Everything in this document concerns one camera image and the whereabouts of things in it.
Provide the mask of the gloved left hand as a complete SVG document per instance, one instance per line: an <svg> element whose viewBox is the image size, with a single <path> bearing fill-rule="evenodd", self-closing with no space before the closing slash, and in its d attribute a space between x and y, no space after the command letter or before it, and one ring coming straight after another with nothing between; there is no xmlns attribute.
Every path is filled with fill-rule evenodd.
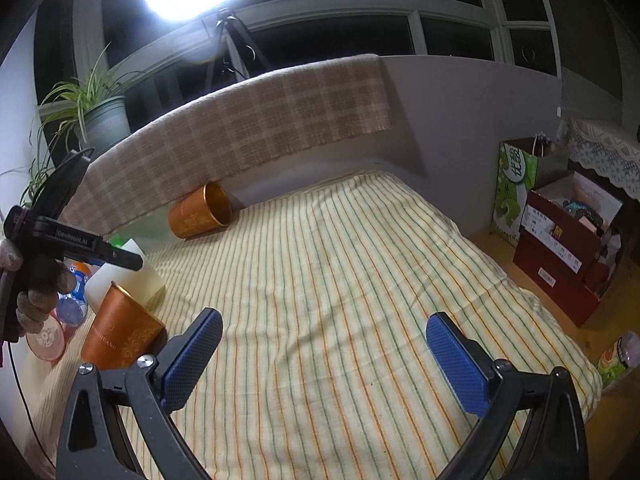
<svg viewBox="0 0 640 480"><path fill-rule="evenodd" d="M39 255L30 272L28 287L19 292L9 312L16 316L17 335L38 334L58 304L58 296L72 292L75 275L61 261Z"/></svg>

